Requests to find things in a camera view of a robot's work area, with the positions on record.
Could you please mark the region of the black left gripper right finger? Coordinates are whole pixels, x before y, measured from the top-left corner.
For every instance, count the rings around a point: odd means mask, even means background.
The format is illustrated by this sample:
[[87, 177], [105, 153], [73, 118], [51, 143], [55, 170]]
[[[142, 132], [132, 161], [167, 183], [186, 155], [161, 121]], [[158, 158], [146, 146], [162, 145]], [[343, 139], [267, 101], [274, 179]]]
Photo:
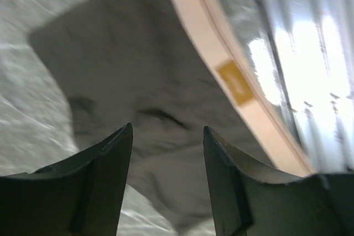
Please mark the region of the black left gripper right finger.
[[352, 235], [353, 173], [299, 177], [268, 166], [204, 128], [217, 235]]

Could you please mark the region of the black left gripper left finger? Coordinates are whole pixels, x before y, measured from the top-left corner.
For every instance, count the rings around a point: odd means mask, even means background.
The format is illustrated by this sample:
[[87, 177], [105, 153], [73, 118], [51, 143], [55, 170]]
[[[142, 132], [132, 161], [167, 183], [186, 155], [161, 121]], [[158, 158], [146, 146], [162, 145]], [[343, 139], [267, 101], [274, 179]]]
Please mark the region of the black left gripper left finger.
[[115, 235], [132, 144], [126, 124], [62, 161], [1, 177], [1, 234]]

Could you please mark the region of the dark grey boxer briefs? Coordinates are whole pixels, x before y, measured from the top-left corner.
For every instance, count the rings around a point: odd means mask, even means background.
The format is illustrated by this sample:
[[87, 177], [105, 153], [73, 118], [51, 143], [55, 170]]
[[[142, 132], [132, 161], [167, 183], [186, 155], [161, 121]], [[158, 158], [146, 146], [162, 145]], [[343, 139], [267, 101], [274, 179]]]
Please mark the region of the dark grey boxer briefs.
[[178, 235], [211, 217], [205, 126], [270, 163], [170, 0], [86, 0], [28, 40], [69, 103], [80, 149], [132, 124], [128, 184]]

